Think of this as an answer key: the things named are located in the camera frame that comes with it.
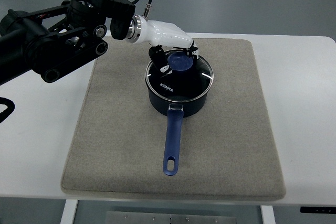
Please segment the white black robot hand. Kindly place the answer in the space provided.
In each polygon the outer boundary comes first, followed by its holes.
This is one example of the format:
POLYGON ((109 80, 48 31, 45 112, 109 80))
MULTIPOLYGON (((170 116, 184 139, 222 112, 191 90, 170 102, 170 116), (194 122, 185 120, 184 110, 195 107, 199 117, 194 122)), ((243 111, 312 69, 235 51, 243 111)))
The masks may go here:
POLYGON ((194 40, 172 23, 147 20, 142 16, 134 15, 125 40, 132 44, 147 42, 153 46, 152 52, 149 53, 150 58, 155 67, 164 74, 169 74, 173 70, 187 70, 199 59, 198 47, 194 40), (182 49, 182 53, 189 60, 181 60, 175 65, 170 65, 163 56, 163 46, 182 49))

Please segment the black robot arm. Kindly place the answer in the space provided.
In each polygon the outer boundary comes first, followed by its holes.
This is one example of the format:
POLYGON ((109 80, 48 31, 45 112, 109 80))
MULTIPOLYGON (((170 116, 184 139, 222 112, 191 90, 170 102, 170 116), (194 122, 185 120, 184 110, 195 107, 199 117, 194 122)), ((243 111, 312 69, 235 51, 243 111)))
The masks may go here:
POLYGON ((110 32, 125 39, 136 1, 68 0, 36 12, 10 9, 1 20, 1 84, 32 70, 52 83, 103 55, 110 32))

